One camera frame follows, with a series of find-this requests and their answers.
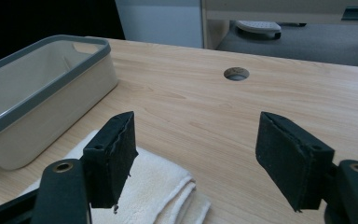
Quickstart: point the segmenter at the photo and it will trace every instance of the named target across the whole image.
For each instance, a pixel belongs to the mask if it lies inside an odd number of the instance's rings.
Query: folded towel
[[[98,131],[91,132],[65,159],[79,159]],[[211,203],[196,191],[196,183],[183,167],[140,147],[118,201],[112,209],[91,209],[93,223],[202,223]],[[38,188],[36,181],[22,194]]]

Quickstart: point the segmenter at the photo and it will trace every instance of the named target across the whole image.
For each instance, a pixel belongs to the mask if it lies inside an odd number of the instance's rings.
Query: table top
[[[134,111],[136,142],[183,166],[212,207],[206,223],[323,223],[297,214],[255,159],[261,111],[285,116],[358,160],[358,67],[109,40],[118,85],[35,161],[0,169],[0,204],[116,114]],[[243,81],[224,77],[242,67]]]

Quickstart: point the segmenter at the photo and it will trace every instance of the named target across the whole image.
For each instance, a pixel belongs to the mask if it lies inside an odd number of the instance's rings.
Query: caster wheel
[[[281,38],[281,33],[276,33],[275,36],[274,36],[275,39],[279,39]]]

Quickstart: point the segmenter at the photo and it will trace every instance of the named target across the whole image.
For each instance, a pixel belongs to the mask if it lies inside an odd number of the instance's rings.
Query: white object on floor
[[[255,34],[275,34],[275,38],[281,37],[281,26],[272,21],[237,21],[236,25],[243,31]]]
[[[64,159],[79,159],[97,132],[91,132]],[[139,155],[118,201],[117,214],[113,209],[91,209],[93,223],[202,223],[211,203],[196,191],[190,172],[140,147],[136,149]],[[22,194],[39,184],[40,180]]]

